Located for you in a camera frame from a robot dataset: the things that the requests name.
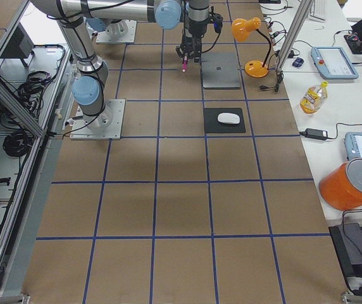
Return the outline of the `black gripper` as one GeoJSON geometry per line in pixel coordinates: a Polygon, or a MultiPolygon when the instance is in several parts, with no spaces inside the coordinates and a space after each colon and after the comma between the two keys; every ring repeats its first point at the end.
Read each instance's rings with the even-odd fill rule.
{"type": "Polygon", "coordinates": [[[176,53],[182,59],[188,58],[188,54],[193,54],[194,63],[199,63],[202,52],[203,35],[192,36],[189,31],[182,32],[182,42],[175,48],[176,53]]]}

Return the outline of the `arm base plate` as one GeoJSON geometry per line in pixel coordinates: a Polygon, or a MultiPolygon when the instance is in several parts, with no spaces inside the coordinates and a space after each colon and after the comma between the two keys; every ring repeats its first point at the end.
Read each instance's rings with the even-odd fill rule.
{"type": "Polygon", "coordinates": [[[120,20],[111,23],[104,32],[97,35],[97,44],[131,44],[135,40],[137,22],[134,20],[120,20]]]}
{"type": "Polygon", "coordinates": [[[77,107],[77,115],[81,119],[73,123],[74,131],[69,133],[73,140],[107,140],[120,139],[122,133],[125,99],[109,99],[105,102],[104,111],[91,122],[94,117],[84,116],[81,108],[77,107]]]}

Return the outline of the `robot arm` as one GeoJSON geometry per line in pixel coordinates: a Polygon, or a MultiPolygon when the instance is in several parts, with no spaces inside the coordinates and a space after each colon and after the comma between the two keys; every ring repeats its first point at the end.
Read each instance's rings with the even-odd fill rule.
{"type": "Polygon", "coordinates": [[[208,1],[81,1],[85,16],[156,23],[164,30],[183,23],[182,40],[176,52],[183,65],[198,62],[202,39],[212,23],[208,1]]]}
{"type": "Polygon", "coordinates": [[[32,4],[57,21],[77,59],[80,78],[74,82],[72,93],[82,110],[84,127],[96,131],[106,129],[113,119],[103,96],[108,67],[96,54],[84,19],[95,19],[103,25],[116,20],[147,21],[172,29],[181,15],[180,1],[32,1],[32,4]]]}

